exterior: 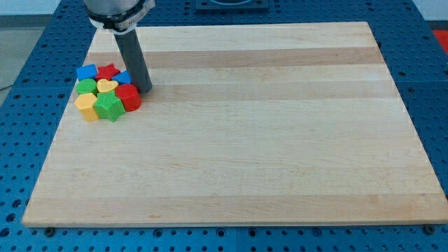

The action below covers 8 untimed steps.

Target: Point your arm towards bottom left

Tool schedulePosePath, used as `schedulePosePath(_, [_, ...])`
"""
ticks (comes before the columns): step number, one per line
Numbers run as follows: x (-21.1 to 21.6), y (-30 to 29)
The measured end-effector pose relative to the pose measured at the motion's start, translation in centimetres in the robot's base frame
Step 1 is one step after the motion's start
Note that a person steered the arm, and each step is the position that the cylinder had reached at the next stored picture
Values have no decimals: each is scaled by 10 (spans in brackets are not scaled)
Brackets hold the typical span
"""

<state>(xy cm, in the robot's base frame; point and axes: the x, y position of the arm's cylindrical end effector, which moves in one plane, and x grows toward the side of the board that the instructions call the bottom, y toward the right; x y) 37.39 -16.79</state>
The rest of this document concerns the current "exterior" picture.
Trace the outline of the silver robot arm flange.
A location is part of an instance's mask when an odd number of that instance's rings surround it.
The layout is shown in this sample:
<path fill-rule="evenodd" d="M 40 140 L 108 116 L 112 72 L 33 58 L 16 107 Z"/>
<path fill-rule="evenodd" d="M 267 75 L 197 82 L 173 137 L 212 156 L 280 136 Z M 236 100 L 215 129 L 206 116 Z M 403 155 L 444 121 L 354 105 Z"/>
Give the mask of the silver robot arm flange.
<path fill-rule="evenodd" d="M 155 0 L 84 0 L 83 3 L 94 27 L 117 35 L 134 30 L 155 7 Z"/>

